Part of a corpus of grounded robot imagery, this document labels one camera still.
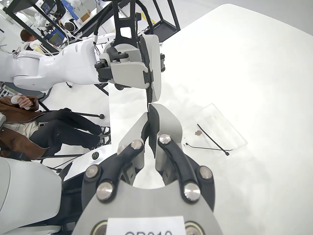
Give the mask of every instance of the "wall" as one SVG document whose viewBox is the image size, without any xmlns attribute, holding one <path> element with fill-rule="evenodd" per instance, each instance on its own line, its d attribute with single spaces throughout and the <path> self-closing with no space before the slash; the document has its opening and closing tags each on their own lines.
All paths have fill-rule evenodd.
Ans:
<svg viewBox="0 0 313 235">
<path fill-rule="evenodd" d="M 0 31 L 0 40 L 5 37 L 1 42 L 1 45 L 6 44 L 5 47 L 2 47 L 4 51 L 12 52 L 13 49 L 16 50 L 19 46 L 22 47 L 21 38 L 19 36 L 22 28 L 4 19 L 2 14 L 0 14 L 0 26 L 4 31 L 4 33 Z"/>
</svg>

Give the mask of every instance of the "white table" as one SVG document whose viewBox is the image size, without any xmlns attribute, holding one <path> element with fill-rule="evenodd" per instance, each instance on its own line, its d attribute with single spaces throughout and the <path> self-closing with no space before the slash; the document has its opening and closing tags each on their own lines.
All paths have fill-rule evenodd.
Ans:
<svg viewBox="0 0 313 235">
<path fill-rule="evenodd" d="M 213 171 L 214 214 L 224 234 L 311 234 L 313 37 L 226 4 L 166 40 L 161 52 L 166 71 L 159 103 L 183 126 L 214 103 L 248 142 L 228 157 L 184 149 Z M 110 86 L 109 93 L 117 150 L 146 111 L 145 92 Z M 134 185 L 163 186 L 151 150 Z"/>
</svg>

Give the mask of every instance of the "white label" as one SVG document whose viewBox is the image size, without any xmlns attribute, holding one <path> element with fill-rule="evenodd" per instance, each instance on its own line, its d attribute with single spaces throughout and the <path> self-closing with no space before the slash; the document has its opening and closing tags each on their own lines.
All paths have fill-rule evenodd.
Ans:
<svg viewBox="0 0 313 235">
<path fill-rule="evenodd" d="M 184 217 L 109 218 L 106 235 L 182 235 Z"/>
</svg>

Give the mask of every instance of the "computer screen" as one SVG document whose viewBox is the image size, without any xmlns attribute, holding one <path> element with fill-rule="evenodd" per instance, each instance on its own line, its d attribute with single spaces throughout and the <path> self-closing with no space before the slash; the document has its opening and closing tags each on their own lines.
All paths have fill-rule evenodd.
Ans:
<svg viewBox="0 0 313 235">
<path fill-rule="evenodd" d="M 63 39 L 59 33 L 57 32 L 56 34 L 54 34 L 50 39 L 49 39 L 49 43 L 54 45 L 54 46 L 60 46 L 63 44 Z"/>
<path fill-rule="evenodd" d="M 48 15 L 55 5 L 56 2 L 54 0 L 44 0 L 41 9 Z"/>
</svg>

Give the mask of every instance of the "silver bolt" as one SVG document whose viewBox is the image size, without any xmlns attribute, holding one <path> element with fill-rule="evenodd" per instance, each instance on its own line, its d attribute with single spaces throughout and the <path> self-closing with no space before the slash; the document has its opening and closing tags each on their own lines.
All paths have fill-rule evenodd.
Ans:
<svg viewBox="0 0 313 235">
<path fill-rule="evenodd" d="M 97 188 L 97 198 L 101 201 L 105 201 L 110 198 L 113 192 L 113 184 L 110 182 L 103 182 Z"/>
<path fill-rule="evenodd" d="M 212 171 L 207 166 L 200 167 L 200 175 L 204 179 L 210 179 L 212 177 Z"/>
<path fill-rule="evenodd" d="M 105 235 L 107 225 L 108 225 L 107 221 L 103 221 L 103 222 L 97 224 L 93 229 L 92 235 Z"/>
<path fill-rule="evenodd" d="M 99 169 L 97 165 L 91 165 L 86 169 L 86 177 L 94 178 L 97 175 L 98 171 Z"/>
<path fill-rule="evenodd" d="M 198 225 L 192 222 L 185 224 L 186 235 L 203 235 L 202 230 Z"/>
<path fill-rule="evenodd" d="M 190 201 L 198 201 L 201 195 L 200 188 L 195 183 L 187 183 L 184 186 L 184 195 Z"/>
<path fill-rule="evenodd" d="M 140 140 L 132 141 L 131 147 L 132 147 L 134 150 L 139 150 L 139 149 L 142 147 L 142 142 L 141 142 Z"/>
<path fill-rule="evenodd" d="M 171 137 L 168 134 L 161 134 L 159 141 L 162 144 L 168 144 L 171 141 Z"/>
<path fill-rule="evenodd" d="M 118 149 L 117 149 L 117 155 L 119 155 L 122 151 L 124 151 L 124 149 L 126 148 L 127 146 L 126 145 L 122 145 L 121 147 L 119 147 Z"/>
</svg>

